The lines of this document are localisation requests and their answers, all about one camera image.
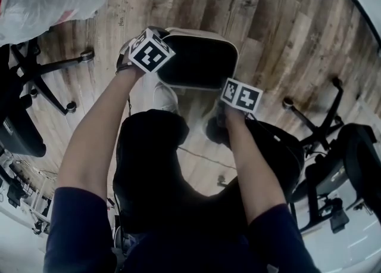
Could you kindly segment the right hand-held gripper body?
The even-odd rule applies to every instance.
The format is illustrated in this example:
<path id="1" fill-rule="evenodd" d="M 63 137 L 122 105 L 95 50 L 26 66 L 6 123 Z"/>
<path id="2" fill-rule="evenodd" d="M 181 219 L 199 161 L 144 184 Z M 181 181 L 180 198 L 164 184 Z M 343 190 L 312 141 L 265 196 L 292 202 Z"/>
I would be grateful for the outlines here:
<path id="1" fill-rule="evenodd" d="M 220 100 L 232 108 L 254 114 L 262 94 L 263 91 L 254 86 L 227 78 L 220 95 Z"/>

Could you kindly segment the person's right forearm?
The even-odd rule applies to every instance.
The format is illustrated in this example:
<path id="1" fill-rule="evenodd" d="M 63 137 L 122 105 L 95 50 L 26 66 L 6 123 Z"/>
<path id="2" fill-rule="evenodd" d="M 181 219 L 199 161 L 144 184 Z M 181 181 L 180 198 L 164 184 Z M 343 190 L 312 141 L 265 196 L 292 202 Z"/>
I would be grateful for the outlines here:
<path id="1" fill-rule="evenodd" d="M 245 116 L 229 106 L 225 108 L 225 115 L 242 203 L 250 224 L 271 208 L 285 204 L 285 195 L 246 126 Z"/>

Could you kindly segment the person's left forearm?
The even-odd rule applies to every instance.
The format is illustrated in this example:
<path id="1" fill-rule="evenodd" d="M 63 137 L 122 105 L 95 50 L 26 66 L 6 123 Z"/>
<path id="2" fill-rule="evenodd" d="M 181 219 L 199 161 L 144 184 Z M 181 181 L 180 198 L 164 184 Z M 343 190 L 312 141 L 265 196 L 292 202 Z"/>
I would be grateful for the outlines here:
<path id="1" fill-rule="evenodd" d="M 130 91 L 144 72 L 133 66 L 116 74 L 75 129 L 57 187 L 79 188 L 107 198 L 108 171 Z"/>

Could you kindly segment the small white waste bin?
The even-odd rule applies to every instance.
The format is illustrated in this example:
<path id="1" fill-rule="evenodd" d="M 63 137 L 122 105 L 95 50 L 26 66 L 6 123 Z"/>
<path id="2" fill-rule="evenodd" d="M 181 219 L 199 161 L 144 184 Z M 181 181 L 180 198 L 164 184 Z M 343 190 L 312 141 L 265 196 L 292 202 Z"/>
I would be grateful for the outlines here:
<path id="1" fill-rule="evenodd" d="M 219 91 L 232 78 L 239 60 L 237 47 L 218 33 L 169 27 L 155 28 L 174 52 L 157 71 L 160 82 L 172 88 Z"/>

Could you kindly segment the person's dark blue shirt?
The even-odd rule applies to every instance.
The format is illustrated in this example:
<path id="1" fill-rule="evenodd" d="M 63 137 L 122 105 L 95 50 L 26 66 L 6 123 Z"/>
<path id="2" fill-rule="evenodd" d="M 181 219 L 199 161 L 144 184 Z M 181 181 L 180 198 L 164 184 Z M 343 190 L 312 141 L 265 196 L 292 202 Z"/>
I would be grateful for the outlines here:
<path id="1" fill-rule="evenodd" d="M 43 273 L 114 273 L 116 255 L 99 196 L 56 190 Z M 177 229 L 156 232 L 128 253 L 120 273 L 320 273 L 286 205 L 257 217 L 247 236 L 227 238 Z"/>

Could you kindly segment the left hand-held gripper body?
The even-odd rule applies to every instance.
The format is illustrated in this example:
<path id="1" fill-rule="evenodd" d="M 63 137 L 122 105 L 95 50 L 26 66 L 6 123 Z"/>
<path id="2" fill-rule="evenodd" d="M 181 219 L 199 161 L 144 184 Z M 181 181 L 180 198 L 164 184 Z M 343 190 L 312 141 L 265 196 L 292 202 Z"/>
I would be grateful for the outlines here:
<path id="1" fill-rule="evenodd" d="M 160 37 L 166 30 L 147 27 L 139 36 L 126 42 L 119 53 L 117 73 L 136 66 L 145 73 L 155 73 L 176 53 Z"/>

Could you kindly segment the black mesh office chair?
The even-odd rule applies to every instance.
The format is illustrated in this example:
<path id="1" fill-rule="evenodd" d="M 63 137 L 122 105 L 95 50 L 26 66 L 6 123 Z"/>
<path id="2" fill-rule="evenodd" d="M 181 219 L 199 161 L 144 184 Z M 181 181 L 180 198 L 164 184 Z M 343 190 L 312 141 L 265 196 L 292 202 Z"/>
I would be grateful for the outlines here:
<path id="1" fill-rule="evenodd" d="M 286 97 L 282 102 L 283 108 L 292 111 L 312 132 L 301 141 L 304 154 L 314 154 L 318 146 L 325 150 L 305 168 L 305 179 L 291 195 L 291 207 L 305 198 L 308 200 L 309 222 L 301 228 L 301 233 L 326 221 L 330 222 L 334 234 L 345 228 L 349 222 L 347 209 L 341 198 L 329 198 L 329 194 L 346 181 L 351 183 L 357 194 L 349 209 L 366 208 L 381 223 L 381 158 L 375 149 L 376 136 L 369 125 L 344 124 L 337 114 L 343 96 L 342 81 L 334 77 L 332 84 L 338 93 L 320 126 L 304 116 L 291 98 Z"/>
<path id="2" fill-rule="evenodd" d="M 93 49 L 88 49 L 77 58 L 39 64 L 41 53 L 38 39 L 27 42 L 27 52 L 20 51 L 22 44 L 6 44 L 0 47 L 0 144 L 14 154 L 43 157 L 46 145 L 32 122 L 27 109 L 32 99 L 42 95 L 62 115 L 74 113 L 77 104 L 72 101 L 65 107 L 58 101 L 42 76 L 94 59 Z"/>

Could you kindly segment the person's black trousers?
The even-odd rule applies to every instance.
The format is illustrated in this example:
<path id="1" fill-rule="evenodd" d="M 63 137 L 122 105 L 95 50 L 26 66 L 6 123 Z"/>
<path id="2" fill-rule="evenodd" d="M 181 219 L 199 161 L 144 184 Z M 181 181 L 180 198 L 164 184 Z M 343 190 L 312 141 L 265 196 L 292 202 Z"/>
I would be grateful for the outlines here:
<path id="1" fill-rule="evenodd" d="M 301 141 L 268 123 L 246 119 L 245 124 L 289 201 L 304 167 Z M 136 113 L 122 123 L 113 190 L 124 232 L 177 228 L 238 234 L 248 229 L 237 178 L 209 197 L 185 181 L 177 149 L 188 133 L 182 116 L 162 110 Z"/>

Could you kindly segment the person's left white shoe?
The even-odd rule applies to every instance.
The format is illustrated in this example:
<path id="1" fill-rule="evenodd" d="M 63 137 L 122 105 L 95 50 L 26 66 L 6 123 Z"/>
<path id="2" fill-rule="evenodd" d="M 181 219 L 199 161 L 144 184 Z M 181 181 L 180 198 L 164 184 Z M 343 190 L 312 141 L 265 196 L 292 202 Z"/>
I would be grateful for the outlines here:
<path id="1" fill-rule="evenodd" d="M 153 108 L 179 114 L 178 97 L 167 85 L 158 82 L 153 92 Z"/>

